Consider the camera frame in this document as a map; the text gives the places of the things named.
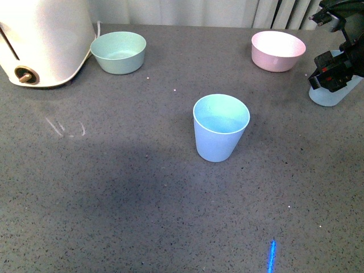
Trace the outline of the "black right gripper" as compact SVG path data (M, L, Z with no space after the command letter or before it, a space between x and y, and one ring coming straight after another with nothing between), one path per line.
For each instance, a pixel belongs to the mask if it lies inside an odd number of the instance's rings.
M342 44L337 56L327 51L315 57L314 62L316 70L308 79L312 89L336 92L347 86L354 75L363 77L363 43Z

